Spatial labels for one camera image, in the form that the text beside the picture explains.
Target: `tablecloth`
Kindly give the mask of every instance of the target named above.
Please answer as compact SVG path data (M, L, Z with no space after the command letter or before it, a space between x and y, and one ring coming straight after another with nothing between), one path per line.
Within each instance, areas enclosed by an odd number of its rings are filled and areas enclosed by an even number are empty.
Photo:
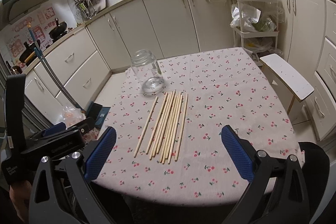
M236 202L248 185L221 142L229 124L240 138L271 157L295 154L304 163L292 125L266 77L242 48L202 52L159 61L166 87L189 94L178 161L161 164L146 155L164 94L159 95L137 157L134 150L155 96L144 95L131 69L100 134L107 126L117 142L95 181L119 193L148 201L214 206ZM268 191L273 187L269 183Z

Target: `metal screw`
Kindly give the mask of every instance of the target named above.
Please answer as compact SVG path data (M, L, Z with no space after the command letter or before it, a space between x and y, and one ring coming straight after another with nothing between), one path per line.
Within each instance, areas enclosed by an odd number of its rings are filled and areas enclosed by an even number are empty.
M290 155L290 156L289 156L289 159L290 159L291 161L297 161L297 157L296 157L295 155Z
M48 156L44 156L44 157L42 157L41 162L45 163L48 160L49 160Z
M73 158L73 159L77 159L77 158L79 158L81 156L81 154L79 153L79 152L73 152L72 153L72 155L71 155L71 157Z
M267 155L267 153L264 150L259 150L257 154L261 158L265 158Z

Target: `floor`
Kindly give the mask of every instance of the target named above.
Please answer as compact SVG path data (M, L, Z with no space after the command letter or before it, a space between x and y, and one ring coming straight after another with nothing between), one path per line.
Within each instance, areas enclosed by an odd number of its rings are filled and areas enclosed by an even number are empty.
M105 86L101 90L100 94L97 96L95 102L103 106L110 106L113 104L115 97L121 93L121 87L125 81L125 73L113 74L110 79L106 82ZM277 89L277 84L273 82L272 87L279 96L282 104L285 106L287 104L286 99L288 94L281 94L283 88ZM305 106L298 110L298 115L295 120L292 121L293 129L295 135L299 142L313 142L324 148L325 152L330 158L330 163L336 160L336 137L330 138L324 142L318 142L315 137L314 128L312 126L311 120L307 114Z

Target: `seasoning jar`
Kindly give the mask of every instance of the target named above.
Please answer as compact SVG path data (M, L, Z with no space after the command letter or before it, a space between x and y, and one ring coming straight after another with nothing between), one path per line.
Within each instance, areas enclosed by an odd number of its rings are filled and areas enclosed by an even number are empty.
M158 61L149 50L135 52L131 58L132 70L142 91L146 94L157 93L164 87L164 79Z

